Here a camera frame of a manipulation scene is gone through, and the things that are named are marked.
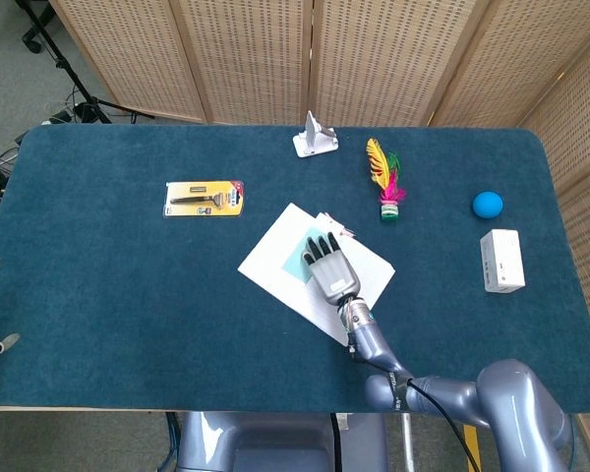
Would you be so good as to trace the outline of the light blue bookmark with tassel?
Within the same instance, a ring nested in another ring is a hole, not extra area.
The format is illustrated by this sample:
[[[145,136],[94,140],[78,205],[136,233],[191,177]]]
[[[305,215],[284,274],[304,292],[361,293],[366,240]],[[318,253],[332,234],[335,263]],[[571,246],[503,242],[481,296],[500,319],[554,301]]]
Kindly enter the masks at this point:
[[[311,278],[308,265],[302,256],[305,251],[308,251],[308,238],[317,240],[320,236],[325,237],[327,232],[332,232],[336,238],[339,236],[354,236],[351,230],[334,220],[328,213],[319,213],[316,217],[301,223],[298,228],[301,235],[291,254],[282,265],[282,269],[303,283],[307,283]]]

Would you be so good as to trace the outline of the blue foam ball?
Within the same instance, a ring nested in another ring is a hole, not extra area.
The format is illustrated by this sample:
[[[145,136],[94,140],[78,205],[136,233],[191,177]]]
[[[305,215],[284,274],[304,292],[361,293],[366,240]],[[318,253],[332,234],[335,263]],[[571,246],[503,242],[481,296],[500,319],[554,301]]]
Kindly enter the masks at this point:
[[[492,191],[479,193],[472,202],[472,209],[475,215],[483,219],[498,217],[502,213],[503,206],[502,197]]]

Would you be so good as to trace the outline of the grey-blue robot torso base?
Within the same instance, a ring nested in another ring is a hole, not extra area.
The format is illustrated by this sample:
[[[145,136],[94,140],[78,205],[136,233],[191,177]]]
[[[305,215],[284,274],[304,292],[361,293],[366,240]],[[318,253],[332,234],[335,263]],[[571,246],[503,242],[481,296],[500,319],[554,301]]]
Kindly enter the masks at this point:
[[[191,411],[176,472],[388,472],[379,413]]]

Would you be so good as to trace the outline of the wooden woven folding screen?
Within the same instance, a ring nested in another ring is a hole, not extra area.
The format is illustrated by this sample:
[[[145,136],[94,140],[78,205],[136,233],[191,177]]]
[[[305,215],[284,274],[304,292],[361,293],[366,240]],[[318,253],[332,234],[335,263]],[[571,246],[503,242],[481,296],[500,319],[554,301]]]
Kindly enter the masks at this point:
[[[155,116],[533,131],[590,311],[590,0],[49,1]]]

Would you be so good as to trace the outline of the colourful feather shuttlecock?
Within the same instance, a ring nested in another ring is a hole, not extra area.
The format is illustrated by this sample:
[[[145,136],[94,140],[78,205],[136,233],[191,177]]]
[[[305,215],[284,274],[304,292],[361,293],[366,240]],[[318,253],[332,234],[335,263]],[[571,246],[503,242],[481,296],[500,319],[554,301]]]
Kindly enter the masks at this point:
[[[406,198],[406,191],[399,186],[399,158],[395,152],[386,153],[375,138],[367,140],[366,154],[371,180],[380,187],[381,220],[395,221],[399,218],[399,207]]]

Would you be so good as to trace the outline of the razor in yellow blister pack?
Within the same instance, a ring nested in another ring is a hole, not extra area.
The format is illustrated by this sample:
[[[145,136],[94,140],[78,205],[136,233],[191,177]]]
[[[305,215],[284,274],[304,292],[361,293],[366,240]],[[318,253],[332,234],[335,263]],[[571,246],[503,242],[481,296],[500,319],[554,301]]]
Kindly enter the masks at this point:
[[[167,182],[165,217],[238,216],[245,201],[242,181]]]

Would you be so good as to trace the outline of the white table leg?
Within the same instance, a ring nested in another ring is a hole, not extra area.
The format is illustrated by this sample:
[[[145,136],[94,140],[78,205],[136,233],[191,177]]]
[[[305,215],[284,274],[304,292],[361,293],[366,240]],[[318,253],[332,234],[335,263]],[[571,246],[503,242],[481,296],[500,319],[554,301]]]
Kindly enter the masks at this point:
[[[411,417],[408,413],[402,413],[400,419],[403,437],[405,472],[415,472]]]

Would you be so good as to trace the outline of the white cardboard box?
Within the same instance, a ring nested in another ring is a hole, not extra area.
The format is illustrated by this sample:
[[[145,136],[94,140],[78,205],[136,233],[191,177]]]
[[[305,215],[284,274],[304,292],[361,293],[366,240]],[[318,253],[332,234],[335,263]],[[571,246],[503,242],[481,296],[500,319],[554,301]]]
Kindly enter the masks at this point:
[[[488,293],[511,293],[525,286],[516,230],[493,229],[480,240],[484,287]]]

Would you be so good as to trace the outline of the white folding phone stand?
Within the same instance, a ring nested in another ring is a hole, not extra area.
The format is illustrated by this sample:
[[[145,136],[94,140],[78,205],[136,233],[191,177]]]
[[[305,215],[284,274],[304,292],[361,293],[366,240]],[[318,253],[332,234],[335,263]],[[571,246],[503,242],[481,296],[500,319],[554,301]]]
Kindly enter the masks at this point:
[[[328,153],[339,148],[334,129],[322,125],[311,110],[307,112],[304,130],[292,138],[292,143],[299,158]]]

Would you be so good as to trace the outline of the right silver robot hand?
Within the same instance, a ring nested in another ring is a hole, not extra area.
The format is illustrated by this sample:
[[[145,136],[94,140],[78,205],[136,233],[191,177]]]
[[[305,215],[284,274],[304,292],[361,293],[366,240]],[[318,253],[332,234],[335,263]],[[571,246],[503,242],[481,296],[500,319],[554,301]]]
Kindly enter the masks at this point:
[[[360,280],[332,232],[308,237],[302,259],[330,305],[342,306],[358,297]]]

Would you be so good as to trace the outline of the dark blue table mat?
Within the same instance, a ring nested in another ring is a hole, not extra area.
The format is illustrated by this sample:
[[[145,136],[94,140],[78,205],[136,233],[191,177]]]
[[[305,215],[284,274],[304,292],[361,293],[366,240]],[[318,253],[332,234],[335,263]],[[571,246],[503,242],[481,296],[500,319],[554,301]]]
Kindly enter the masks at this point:
[[[590,411],[590,316],[538,138],[521,129],[342,128],[299,158],[292,127],[30,130],[0,205],[0,406],[364,411],[368,370],[245,277],[283,210],[326,212],[394,268],[373,313],[415,376],[514,358]],[[406,198],[381,220],[369,138]],[[245,186],[238,216],[165,217],[167,182]],[[472,209],[498,193],[502,213]],[[484,287],[480,240],[516,230],[525,286]]]

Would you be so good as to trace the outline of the open white lined notebook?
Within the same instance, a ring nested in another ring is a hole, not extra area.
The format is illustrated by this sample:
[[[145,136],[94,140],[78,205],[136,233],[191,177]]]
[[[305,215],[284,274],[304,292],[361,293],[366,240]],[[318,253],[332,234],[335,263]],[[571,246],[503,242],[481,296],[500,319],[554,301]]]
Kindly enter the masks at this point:
[[[336,308],[331,306],[311,278],[303,283],[282,269],[299,236],[298,226],[311,216],[289,204],[238,270],[288,308],[345,346],[347,333]],[[361,282],[360,296],[373,307],[394,275],[394,268],[354,237],[336,238]]]

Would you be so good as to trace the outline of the black tripod stand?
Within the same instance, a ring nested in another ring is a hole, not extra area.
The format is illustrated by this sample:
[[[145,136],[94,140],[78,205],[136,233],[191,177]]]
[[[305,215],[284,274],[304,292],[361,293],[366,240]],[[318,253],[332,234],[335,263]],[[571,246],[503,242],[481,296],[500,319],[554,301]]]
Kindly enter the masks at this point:
[[[73,83],[73,89],[78,91],[84,99],[84,110],[80,115],[80,119],[83,123],[94,123],[98,121],[102,124],[111,124],[112,121],[110,117],[101,109],[101,105],[128,113],[131,118],[131,124],[135,124],[139,116],[151,120],[154,119],[154,116],[151,114],[99,99],[96,96],[91,95],[82,83],[78,74],[72,68],[68,59],[63,55],[46,30],[48,23],[56,16],[56,12],[52,5],[48,3],[39,17],[33,11],[30,5],[30,0],[14,1],[16,5],[27,14],[31,22],[30,29],[22,36],[23,44],[29,49],[29,51],[35,54],[40,53],[42,49],[45,49],[52,58],[55,67],[63,70],[68,75]]]

